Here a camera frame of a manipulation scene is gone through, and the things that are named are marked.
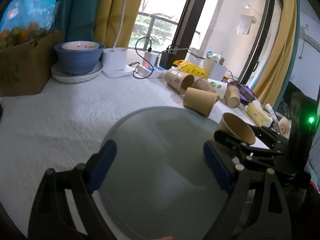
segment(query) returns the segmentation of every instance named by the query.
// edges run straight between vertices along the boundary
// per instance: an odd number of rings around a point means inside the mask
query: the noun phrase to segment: yellow snack bag
[[[207,73],[204,72],[202,68],[183,59],[176,60],[173,62],[173,64],[177,65],[178,68],[184,73],[188,73],[196,77],[208,77]]]

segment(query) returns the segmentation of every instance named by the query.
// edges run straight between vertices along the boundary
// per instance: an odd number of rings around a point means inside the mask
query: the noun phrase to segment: green led light
[[[313,117],[310,117],[310,118],[309,118],[309,123],[312,124],[312,123],[314,122],[314,120],[315,120],[315,119],[314,119]]]

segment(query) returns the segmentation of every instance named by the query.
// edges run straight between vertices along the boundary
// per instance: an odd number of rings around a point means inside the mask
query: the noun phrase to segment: black cable
[[[138,55],[140,58],[142,58],[143,60],[145,60],[146,62],[149,63],[149,65],[152,67],[152,71],[151,71],[150,75],[148,75],[147,77],[141,78],[141,77],[135,76],[134,74],[135,74],[135,73],[138,73],[138,72],[137,72],[137,68],[138,68],[138,66],[139,66],[139,64],[140,64],[140,63],[138,63],[138,65],[136,66],[136,68],[134,69],[134,71],[133,71],[133,73],[132,73],[132,76],[133,76],[134,78],[136,78],[136,79],[146,79],[146,78],[150,77],[150,76],[152,75],[154,69],[155,69],[155,68],[153,67],[153,65],[152,65],[149,61],[147,61],[143,56],[141,56],[141,55],[138,53],[138,51],[137,51],[137,44],[138,44],[138,42],[141,41],[142,39],[148,39],[148,40],[150,41],[150,48],[151,48],[152,42],[151,42],[150,38],[148,38],[148,37],[142,37],[142,38],[138,39],[137,42],[136,42],[136,45],[134,46],[134,48],[135,48],[135,50],[136,50],[137,55]]]
[[[200,59],[204,59],[204,57],[199,57],[196,54],[191,53],[190,51],[187,50],[187,53],[191,54],[192,56],[194,56],[195,58],[200,58]]]

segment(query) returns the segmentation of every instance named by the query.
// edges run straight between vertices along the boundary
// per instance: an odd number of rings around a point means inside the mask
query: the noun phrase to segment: yellow tissue box
[[[254,121],[258,126],[266,126],[270,120],[253,104],[249,103],[245,111],[247,115]]]

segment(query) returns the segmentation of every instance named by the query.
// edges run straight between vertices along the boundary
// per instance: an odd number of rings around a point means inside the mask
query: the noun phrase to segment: blue bowl
[[[92,50],[68,50],[62,46],[66,44],[60,43],[54,46],[58,54],[58,60],[65,72],[72,75],[83,75],[92,71],[99,61],[105,46],[99,43],[98,49]]]

